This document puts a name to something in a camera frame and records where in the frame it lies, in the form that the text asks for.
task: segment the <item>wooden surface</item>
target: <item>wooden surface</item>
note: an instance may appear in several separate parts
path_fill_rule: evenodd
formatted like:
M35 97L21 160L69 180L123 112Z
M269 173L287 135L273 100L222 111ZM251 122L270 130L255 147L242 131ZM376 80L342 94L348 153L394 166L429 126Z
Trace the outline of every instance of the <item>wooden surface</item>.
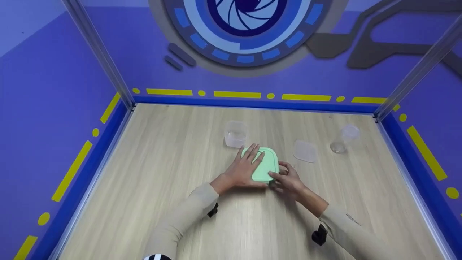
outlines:
M223 172L237 149L224 144L224 125L244 121L247 144L272 148L302 181L346 209L404 259L442 259L401 174L370 116L210 107L137 106L66 245L61 260L135 260L160 216L193 189ZM361 130L347 154L329 143L346 125ZM317 146L318 161L292 155L295 140ZM219 212L181 240L181 260L353 259L311 233L319 221L299 205L266 192L233 192Z

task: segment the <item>clear plastic container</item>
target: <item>clear plastic container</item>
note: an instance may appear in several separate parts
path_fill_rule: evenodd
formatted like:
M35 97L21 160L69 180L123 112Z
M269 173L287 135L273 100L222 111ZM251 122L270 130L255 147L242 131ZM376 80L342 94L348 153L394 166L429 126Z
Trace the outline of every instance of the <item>clear plastic container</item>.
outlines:
M225 143L229 147L241 148L249 137L249 128L244 122L229 121L225 125Z
M359 129L347 124L342 128L336 139L330 144L330 149L336 154L343 154L347 151L347 146L355 139L359 138Z

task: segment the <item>green food container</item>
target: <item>green food container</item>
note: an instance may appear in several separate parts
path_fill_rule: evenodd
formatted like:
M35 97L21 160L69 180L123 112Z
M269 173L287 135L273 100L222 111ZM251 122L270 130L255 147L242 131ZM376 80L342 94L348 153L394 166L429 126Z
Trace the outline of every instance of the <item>green food container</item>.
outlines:
M244 151L242 151L241 157L244 156L244 153L245 151L247 151L247 149L249 148L247 147L244 149ZM261 161L260 165L254 171L254 174L252 174L252 180L269 183L270 181L273 180L273 178L271 178L271 176L268 175L268 172L269 171L275 172L275 173L279 172L278 157L276 156L276 153L273 151L273 149L268 148L268 147L260 147L255 159L262 152L265 152L265 156L263 157L263 160Z

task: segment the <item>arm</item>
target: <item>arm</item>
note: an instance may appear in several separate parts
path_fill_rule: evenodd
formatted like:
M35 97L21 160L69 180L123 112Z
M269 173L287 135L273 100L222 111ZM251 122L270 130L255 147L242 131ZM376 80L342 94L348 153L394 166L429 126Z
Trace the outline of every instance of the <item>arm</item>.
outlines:
M290 164L280 161L280 165L286 167L287 171L281 171L280 174L270 173L277 180L270 187L289 195L319 218L329 236L356 260L400 259L393 256L383 242L362 228L349 214L329 205L307 188Z
M387 246L348 213L329 205L308 188L301 191L301 204L315 215L337 244L356 260L398 259Z
M264 183L254 182L252 173L264 157L261 153L254 163L259 145L252 144L241 157L243 147L239 150L228 169L212 182L197 187L172 212L162 217L154 228L146 245L144 260L158 260L153 254L162 254L161 260L175 260L176 248L186 230L205 217L217 204L218 197L235 186L267 187Z

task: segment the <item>finger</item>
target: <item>finger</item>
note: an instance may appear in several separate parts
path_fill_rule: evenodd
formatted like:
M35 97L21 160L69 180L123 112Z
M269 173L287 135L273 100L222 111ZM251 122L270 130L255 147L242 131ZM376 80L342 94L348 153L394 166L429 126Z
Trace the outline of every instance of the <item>finger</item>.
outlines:
M294 171L295 169L290 165L290 163L285 162L285 161L279 161L279 165L282 165L287 168L289 171Z
M289 175L289 171L287 171L285 169L279 169L279 174L281 174L281 175Z
M250 155L249 155L250 161L253 161L255 159L259 149L260 149L260 144L255 145L255 147L252 149L252 152L250 152Z
M268 184L264 182L258 182L258 181L250 181L247 187L251 188L268 188Z
M250 153L254 150L254 148L255 148L255 143L253 143L249 147L249 149L247 149L247 151L245 151L244 156L242 156L242 158L247 159L249 157Z
M241 148L239 148L239 151L237 152L237 155L234 161L238 161L239 159L242 158L242 151L244 151L244 146L241 146Z
M283 189L279 189L279 188L275 188L275 187L270 187L270 189L272 191L275 191L277 193L280 193L280 194L283 194L284 193L284 190Z
M261 161L263 160L263 157L265 157L265 152L261 152L260 155L255 160L255 162L252 163L252 165L254 166L254 169L257 169L257 167L260 165Z
M278 189L281 189L281 190L286 189L286 187L284 187L284 185L282 185L282 184L279 183L279 182L275 182L275 183L272 185L272 187L278 188Z
M282 182L286 179L285 175L277 174L274 172L268 172L268 175L271 176L273 179L278 180L279 182Z

